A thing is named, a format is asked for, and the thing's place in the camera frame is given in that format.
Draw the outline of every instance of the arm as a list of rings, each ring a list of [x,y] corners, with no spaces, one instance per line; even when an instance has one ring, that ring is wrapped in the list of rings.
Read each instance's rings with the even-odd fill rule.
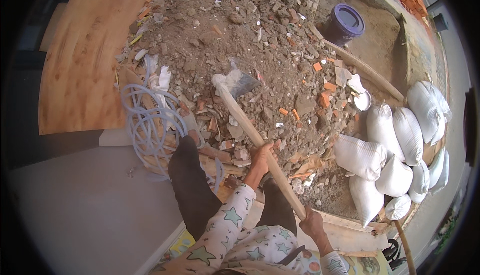
[[[255,189],[262,176],[268,172],[266,151],[273,144],[261,147],[253,157],[251,168],[243,183],[208,220],[200,239],[186,252],[163,267],[167,272],[159,274],[211,274],[217,271],[226,253],[233,248],[250,208],[256,198]]]
[[[322,215],[314,212],[309,206],[305,206],[306,218],[301,221],[299,226],[310,236],[320,252],[320,266],[324,275],[346,274],[347,270],[339,254],[333,250],[327,233],[323,230]]]

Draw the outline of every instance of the hand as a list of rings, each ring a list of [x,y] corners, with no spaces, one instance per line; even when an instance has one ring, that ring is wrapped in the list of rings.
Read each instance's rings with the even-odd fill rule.
[[[310,236],[318,247],[320,256],[326,255],[333,251],[328,240],[327,233],[323,230],[324,220],[322,215],[314,212],[310,206],[305,206],[305,220],[299,224],[300,228],[306,235]]]
[[[273,142],[269,142],[261,146],[259,149],[252,147],[250,149],[250,156],[253,158],[251,162],[250,170],[254,171],[255,173],[261,174],[261,176],[265,175],[268,172],[268,165],[267,165],[267,153],[270,151],[275,158],[276,154],[273,152]]]
[[[267,151],[270,151],[275,158],[276,154],[273,152],[273,143],[266,143],[265,145],[261,146],[259,149],[252,147],[250,149],[250,156],[252,157],[252,163],[250,170],[243,179],[243,183],[250,186],[253,190],[258,188],[262,177],[268,172],[268,165],[267,165]]]

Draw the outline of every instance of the person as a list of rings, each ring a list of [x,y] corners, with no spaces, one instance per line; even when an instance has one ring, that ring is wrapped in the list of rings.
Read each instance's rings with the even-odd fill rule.
[[[305,206],[306,218],[299,225],[314,240],[321,259],[298,246],[293,210],[273,178],[262,185],[265,206],[260,221],[255,228],[243,228],[255,190],[268,172],[266,156],[273,153],[273,143],[251,151],[247,176],[222,203],[201,168],[196,132],[188,134],[180,140],[168,169],[180,213],[196,242],[151,274],[347,274],[323,230],[322,216],[309,206]]]

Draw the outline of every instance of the soil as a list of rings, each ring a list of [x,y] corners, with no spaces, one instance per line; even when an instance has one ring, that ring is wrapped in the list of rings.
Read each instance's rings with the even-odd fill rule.
[[[308,171],[318,176],[311,186],[296,189],[299,199],[325,212],[358,218],[346,170],[336,165],[332,145],[339,133],[357,134],[365,140],[366,113],[359,113],[353,105],[352,90],[348,86],[337,86],[331,93],[328,107],[322,107],[320,93],[326,91],[325,82],[336,83],[335,66],[327,61],[321,64],[320,71],[315,71],[313,64],[337,57],[307,29],[308,18],[302,20],[296,15],[298,22],[289,23],[291,15],[287,10],[293,8],[307,16],[310,1],[152,0],[146,6],[151,8],[153,17],[143,20],[140,26],[148,30],[130,45],[136,37],[135,21],[122,54],[116,58],[121,65],[133,68],[142,79],[145,70],[133,59],[142,49],[148,49],[153,60],[158,60],[159,67],[169,66],[172,78],[168,91],[191,102],[199,129],[207,137],[205,141],[215,148],[219,148],[223,140],[233,140],[232,132],[237,135],[239,131],[232,125],[227,126],[229,113],[215,96],[211,84],[213,74],[227,74],[232,62],[254,77],[258,70],[264,86],[238,97],[237,102],[264,139],[275,141],[275,152],[285,175],[293,175],[308,161],[309,155],[317,155],[325,163]],[[399,32],[396,20],[388,12],[370,8],[359,0],[321,0],[317,21],[322,22],[339,2],[357,8],[367,22],[364,35],[353,40],[348,50],[385,77],[394,76],[392,53]],[[374,104],[387,99],[392,108],[401,105],[368,80],[362,79],[362,83],[372,94]],[[288,114],[281,114],[280,108]],[[298,120],[294,109],[299,114]],[[209,130],[210,117],[216,119],[219,132]],[[252,146],[244,133],[233,141],[235,147],[226,150],[232,154]],[[299,158],[291,161],[295,154],[299,154]],[[329,183],[321,187],[326,178]]]

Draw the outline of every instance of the star print shirt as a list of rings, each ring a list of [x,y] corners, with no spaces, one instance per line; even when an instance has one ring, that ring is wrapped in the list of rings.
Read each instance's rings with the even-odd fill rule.
[[[201,238],[151,274],[213,274],[221,269],[264,275],[321,274],[319,261],[309,251],[300,252],[286,266],[276,263],[298,247],[291,231],[279,225],[242,230],[255,197],[254,190],[242,183],[208,221]],[[321,263],[326,266],[322,268],[325,275],[346,273],[336,252],[322,257]]]

